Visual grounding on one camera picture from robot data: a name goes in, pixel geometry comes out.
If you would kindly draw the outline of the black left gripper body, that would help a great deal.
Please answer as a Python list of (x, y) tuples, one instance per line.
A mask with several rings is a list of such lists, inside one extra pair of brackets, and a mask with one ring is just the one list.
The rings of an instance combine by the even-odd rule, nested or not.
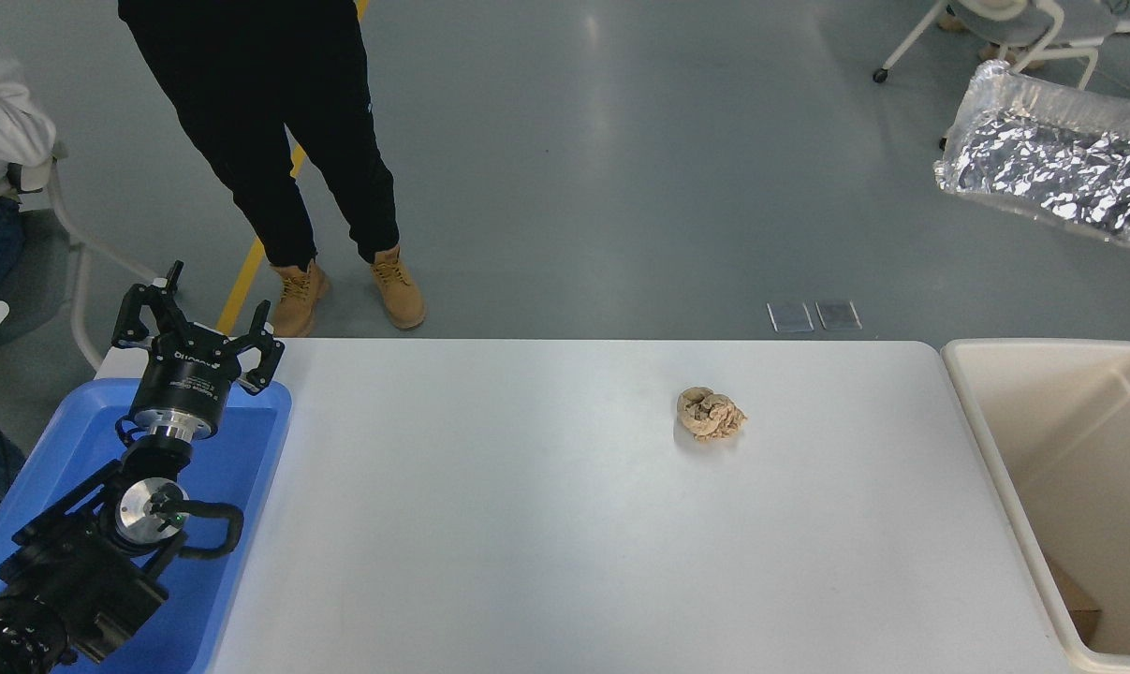
[(186, 334), (154, 337), (129, 415), (138, 427), (179, 425), (188, 418), (192, 432), (216, 432), (221, 425), (231, 384), (241, 366), (226, 334), (197, 326)]

